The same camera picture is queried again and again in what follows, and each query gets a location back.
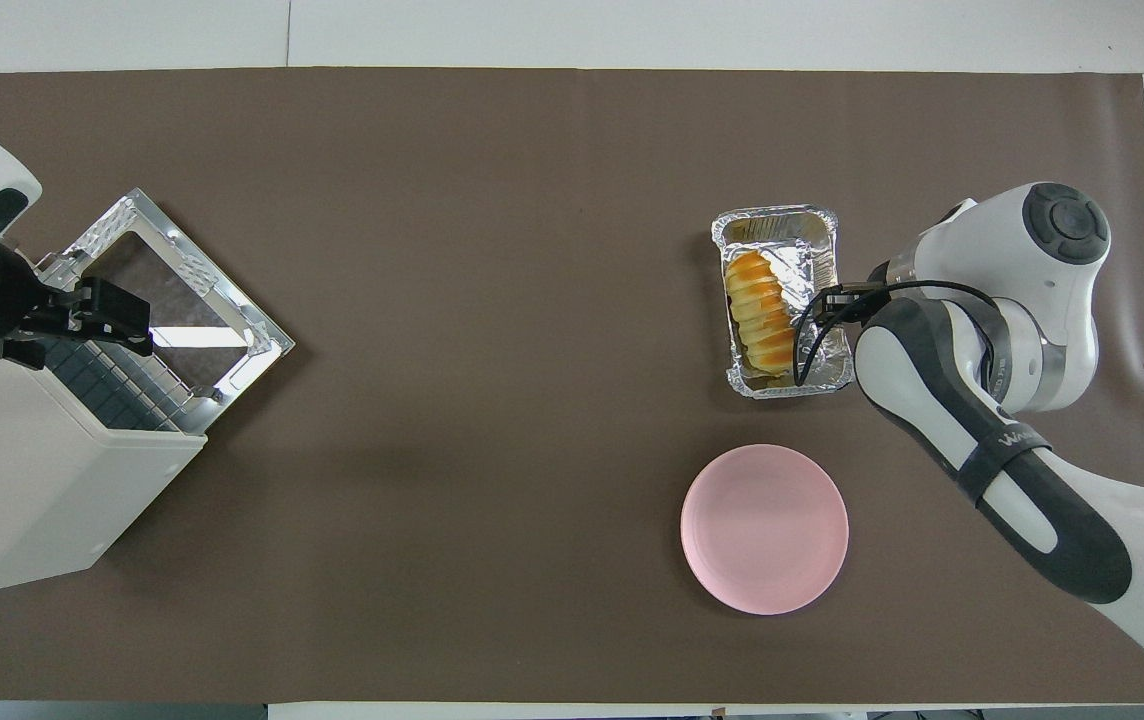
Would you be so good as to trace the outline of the golden ridged bread loaf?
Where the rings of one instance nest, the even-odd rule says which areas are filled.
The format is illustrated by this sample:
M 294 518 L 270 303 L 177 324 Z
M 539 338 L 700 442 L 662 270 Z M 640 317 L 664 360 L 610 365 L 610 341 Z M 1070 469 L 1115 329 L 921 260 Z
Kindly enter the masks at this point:
M 741 252 L 726 264 L 724 280 L 745 363 L 766 375 L 791 373 L 796 331 L 769 260 L 758 251 Z

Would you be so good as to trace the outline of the brown table mat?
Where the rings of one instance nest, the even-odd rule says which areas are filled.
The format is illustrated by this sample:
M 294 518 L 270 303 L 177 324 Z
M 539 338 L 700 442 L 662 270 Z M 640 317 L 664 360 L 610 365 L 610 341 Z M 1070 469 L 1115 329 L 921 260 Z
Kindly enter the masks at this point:
M 0 701 L 1144 703 L 1144 651 L 848 387 L 726 383 L 714 217 L 810 204 L 861 279 L 956 201 L 1093 196 L 1093 388 L 1032 424 L 1144 486 L 1135 76 L 261 69 L 0 74 L 65 250 L 142 188 L 297 346 L 92 569 L 0 591 Z M 795 612 L 680 546 L 731 448 L 847 505 Z

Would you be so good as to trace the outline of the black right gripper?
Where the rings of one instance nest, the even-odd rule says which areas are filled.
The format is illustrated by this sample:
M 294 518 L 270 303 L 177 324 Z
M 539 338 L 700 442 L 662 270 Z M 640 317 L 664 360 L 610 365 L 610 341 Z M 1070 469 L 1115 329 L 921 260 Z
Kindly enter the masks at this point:
M 884 284 L 834 284 L 823 290 L 823 324 L 866 324 L 884 304 Z

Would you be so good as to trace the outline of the pink round plate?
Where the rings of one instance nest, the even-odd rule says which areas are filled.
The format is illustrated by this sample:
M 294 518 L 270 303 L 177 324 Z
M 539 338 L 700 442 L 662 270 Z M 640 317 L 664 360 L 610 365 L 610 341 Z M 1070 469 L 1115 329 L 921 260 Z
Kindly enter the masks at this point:
M 680 511 L 688 569 L 714 600 L 755 616 L 795 612 L 845 565 L 850 523 L 827 470 L 778 445 L 731 448 L 692 480 Z

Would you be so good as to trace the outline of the cream toaster oven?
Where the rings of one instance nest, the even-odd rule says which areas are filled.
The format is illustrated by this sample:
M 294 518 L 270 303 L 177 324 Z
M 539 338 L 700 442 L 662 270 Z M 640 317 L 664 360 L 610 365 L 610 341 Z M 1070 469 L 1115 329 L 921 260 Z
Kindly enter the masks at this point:
M 109 429 L 50 370 L 0 361 L 0 590 L 92 568 L 205 445 Z

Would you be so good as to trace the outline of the glass oven door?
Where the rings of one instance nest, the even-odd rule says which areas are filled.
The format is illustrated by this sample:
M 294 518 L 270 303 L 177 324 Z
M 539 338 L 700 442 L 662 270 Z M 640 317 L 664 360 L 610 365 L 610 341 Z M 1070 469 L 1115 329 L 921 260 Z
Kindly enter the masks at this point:
M 101 278 L 151 306 L 153 354 L 128 351 L 176 402 L 180 433 L 202 436 L 294 347 L 278 323 L 141 190 L 125 195 L 86 232 L 40 264 L 61 290 Z

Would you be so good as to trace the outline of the aluminium foil tray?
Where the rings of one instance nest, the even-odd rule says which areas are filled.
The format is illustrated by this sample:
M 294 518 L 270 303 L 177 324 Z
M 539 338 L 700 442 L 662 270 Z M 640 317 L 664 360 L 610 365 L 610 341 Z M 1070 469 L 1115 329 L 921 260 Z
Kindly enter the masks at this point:
M 819 337 L 819 324 L 805 311 L 816 292 L 837 282 L 837 217 L 815 205 L 724 211 L 710 237 L 718 252 L 729 346 L 726 379 L 738 395 L 765 401 L 828 395 L 855 379 L 855 359 L 843 329 Z M 741 252 L 758 251 L 782 284 L 784 301 L 796 331 L 791 373 L 766 375 L 747 365 L 728 309 L 726 264 Z

